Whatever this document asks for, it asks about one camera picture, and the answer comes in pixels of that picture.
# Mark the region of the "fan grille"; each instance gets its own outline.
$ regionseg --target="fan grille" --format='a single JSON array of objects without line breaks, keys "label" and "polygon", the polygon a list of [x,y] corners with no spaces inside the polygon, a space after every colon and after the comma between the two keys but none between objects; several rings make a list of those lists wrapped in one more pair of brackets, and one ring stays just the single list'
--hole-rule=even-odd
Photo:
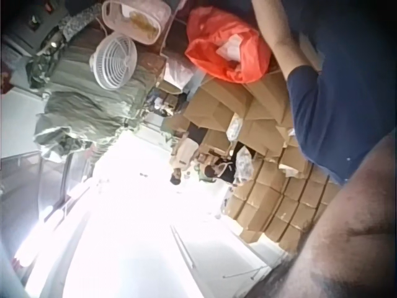
[{"label": "fan grille", "polygon": [[103,39],[92,67],[99,85],[113,90],[127,83],[136,67],[136,55],[135,44],[125,35],[115,32]]}]

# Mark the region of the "plastic container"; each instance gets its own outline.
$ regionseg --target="plastic container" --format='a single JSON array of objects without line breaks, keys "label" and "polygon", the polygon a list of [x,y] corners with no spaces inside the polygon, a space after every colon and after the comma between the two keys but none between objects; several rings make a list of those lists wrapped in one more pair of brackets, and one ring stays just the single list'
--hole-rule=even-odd
[{"label": "plastic container", "polygon": [[162,0],[108,0],[102,5],[107,27],[145,45],[157,41],[170,16],[171,8]]}]

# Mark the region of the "white plastic bag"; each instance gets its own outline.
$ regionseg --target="white plastic bag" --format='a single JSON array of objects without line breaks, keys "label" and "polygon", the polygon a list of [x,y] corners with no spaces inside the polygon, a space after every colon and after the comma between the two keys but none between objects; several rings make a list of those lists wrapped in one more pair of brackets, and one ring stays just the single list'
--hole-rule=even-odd
[{"label": "white plastic bag", "polygon": [[192,79],[195,66],[184,57],[169,55],[167,57],[164,80],[183,90]]},{"label": "white plastic bag", "polygon": [[216,50],[216,53],[228,61],[241,63],[240,45],[242,42],[243,39],[238,34],[234,34]]},{"label": "white plastic bag", "polygon": [[238,184],[249,181],[254,174],[254,165],[252,164],[252,156],[247,147],[243,146],[237,152],[236,173],[234,178]]},{"label": "white plastic bag", "polygon": [[242,126],[243,126],[242,118],[240,118],[239,115],[234,114],[233,118],[230,121],[228,130],[226,131],[226,136],[228,137],[229,141],[233,142],[237,140]]}]

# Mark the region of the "blue shirt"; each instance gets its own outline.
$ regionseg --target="blue shirt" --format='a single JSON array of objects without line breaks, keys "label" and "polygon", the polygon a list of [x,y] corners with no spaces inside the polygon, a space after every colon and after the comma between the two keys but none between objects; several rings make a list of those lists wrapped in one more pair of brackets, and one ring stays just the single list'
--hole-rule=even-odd
[{"label": "blue shirt", "polygon": [[396,127],[395,44],[365,18],[323,16],[311,39],[325,56],[287,79],[303,154],[344,184],[367,153]]}]

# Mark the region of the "cardboard box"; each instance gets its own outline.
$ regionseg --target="cardboard box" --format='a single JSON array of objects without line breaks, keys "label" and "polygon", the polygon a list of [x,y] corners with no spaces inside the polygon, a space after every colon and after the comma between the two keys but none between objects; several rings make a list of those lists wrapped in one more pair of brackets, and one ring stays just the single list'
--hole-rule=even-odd
[{"label": "cardboard box", "polygon": [[276,126],[276,129],[279,131],[279,133],[283,137],[286,146],[293,146],[293,147],[299,148],[299,144],[298,144],[298,140],[297,140],[296,136],[294,136],[294,135],[289,136],[292,129],[287,129],[285,127],[281,127],[278,125]]},{"label": "cardboard box", "polygon": [[189,127],[190,121],[186,119],[182,114],[176,114],[172,117],[164,119],[163,125],[169,130],[175,130],[176,132],[186,132]]},{"label": "cardboard box", "polygon": [[305,170],[304,170],[302,173],[298,173],[298,174],[295,176],[295,178],[298,178],[298,179],[308,179],[309,176],[310,176],[312,167],[313,167],[313,164],[310,163],[310,162],[308,162],[308,163],[307,163],[307,166],[306,166],[306,168],[305,168]]},{"label": "cardboard box", "polygon": [[269,149],[276,154],[283,150],[284,140],[275,128],[274,120],[245,120],[239,134],[239,141],[254,149],[261,146],[259,153]]},{"label": "cardboard box", "polygon": [[284,195],[293,199],[295,201],[299,201],[303,190],[305,188],[306,181],[297,178],[290,178],[287,187],[284,191]]},{"label": "cardboard box", "polygon": [[226,107],[244,118],[252,102],[252,94],[242,84],[234,84],[206,75],[201,88]]},{"label": "cardboard box", "polygon": [[184,116],[198,127],[227,131],[234,113],[211,94],[199,88],[187,106]]},{"label": "cardboard box", "polygon": [[283,220],[286,223],[289,223],[295,213],[296,209],[298,208],[299,203],[290,199],[289,197],[283,197],[283,200],[280,204],[279,209],[277,210],[275,216]]},{"label": "cardboard box", "polygon": [[266,210],[255,208],[250,204],[245,204],[237,218],[237,223],[246,230],[261,232],[270,216],[270,212]]},{"label": "cardboard box", "polygon": [[300,198],[300,202],[312,208],[317,208],[323,195],[324,185],[308,180],[305,190]]},{"label": "cardboard box", "polygon": [[243,230],[239,237],[245,243],[251,244],[251,243],[257,242],[259,240],[259,238],[262,236],[262,234],[263,234],[262,232]]},{"label": "cardboard box", "polygon": [[248,197],[247,203],[257,209],[272,213],[279,197],[280,193],[278,191],[256,182]]},{"label": "cardboard box", "polygon": [[236,187],[233,194],[239,199],[246,201],[254,187],[254,181],[245,182],[243,185]]},{"label": "cardboard box", "polygon": [[340,191],[340,187],[334,183],[327,183],[321,203],[328,205]]},{"label": "cardboard box", "polygon": [[285,175],[279,170],[277,164],[265,161],[256,181],[281,192],[285,181]]},{"label": "cardboard box", "polygon": [[254,99],[245,116],[246,120],[271,120],[272,114],[257,100]]},{"label": "cardboard box", "polygon": [[291,169],[303,173],[308,166],[308,161],[303,157],[302,152],[297,147],[289,146],[285,149],[280,160],[280,165],[287,166]]},{"label": "cardboard box", "polygon": [[289,253],[296,253],[301,236],[301,231],[289,225],[279,243],[279,246],[281,249]]},{"label": "cardboard box", "polygon": [[314,222],[317,222],[318,219],[322,216],[324,213],[325,209],[327,209],[327,205],[325,204],[320,204],[317,208],[316,215],[314,216]]},{"label": "cardboard box", "polygon": [[279,242],[282,235],[286,231],[288,223],[274,217],[270,225],[266,228],[265,236],[273,242]]},{"label": "cardboard box", "polygon": [[286,129],[293,128],[293,118],[290,104],[288,104],[287,108],[285,109],[283,121],[281,121],[281,123],[279,123],[278,125],[281,127],[285,127]]},{"label": "cardboard box", "polygon": [[211,149],[216,149],[222,152],[222,155],[225,155],[229,150],[230,141],[225,132],[209,129],[203,139],[202,145],[208,146]]},{"label": "cardboard box", "polygon": [[311,208],[305,204],[299,204],[297,211],[291,220],[291,225],[295,228],[303,230],[307,225],[312,223],[316,209]]},{"label": "cardboard box", "polygon": [[281,123],[288,105],[288,90],[283,74],[265,74],[259,81],[245,84],[245,86],[273,118]]},{"label": "cardboard box", "polygon": [[311,170],[309,179],[317,183],[326,184],[328,180],[328,176],[324,173],[322,169],[314,165],[313,169]]},{"label": "cardboard box", "polygon": [[225,214],[231,219],[237,219],[245,202],[236,196],[231,196],[226,203]]},{"label": "cardboard box", "polygon": [[252,137],[251,133],[252,122],[244,121],[241,127],[238,140],[244,145],[257,151],[259,154],[266,156],[268,149],[262,144],[258,138]]}]

